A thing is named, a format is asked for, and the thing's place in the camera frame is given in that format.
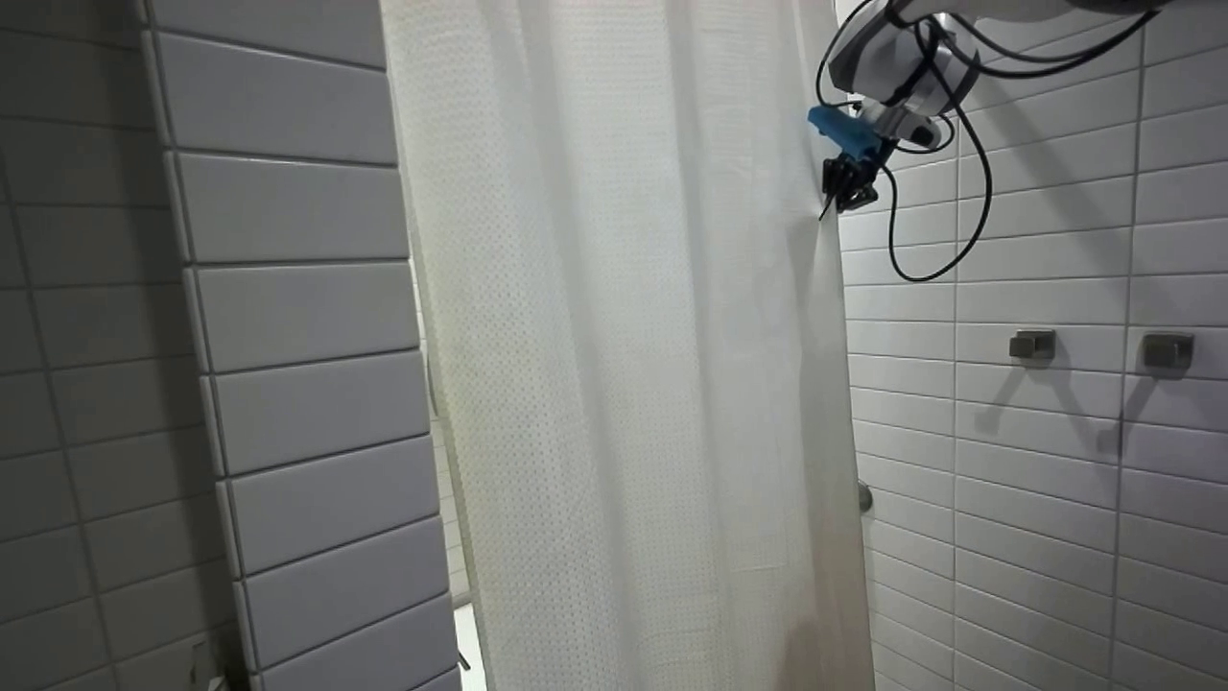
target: white shower curtain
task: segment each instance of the white shower curtain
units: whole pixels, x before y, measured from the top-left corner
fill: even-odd
[[[825,0],[383,0],[494,691],[865,691]]]

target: bathroom wall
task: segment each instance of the bathroom wall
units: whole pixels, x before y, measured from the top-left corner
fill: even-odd
[[[1100,19],[985,22],[1071,49]],[[1228,686],[1228,3],[1173,3],[1071,77],[979,83],[989,239],[933,289],[843,218],[878,686]],[[897,163],[910,270],[952,257],[979,163]],[[1007,358],[1058,330],[1053,367]],[[1149,330],[1196,333],[1184,380]]]
[[[146,0],[255,686],[457,691],[376,0]]]
[[[188,300],[130,3],[0,3],[0,686],[234,663]]]

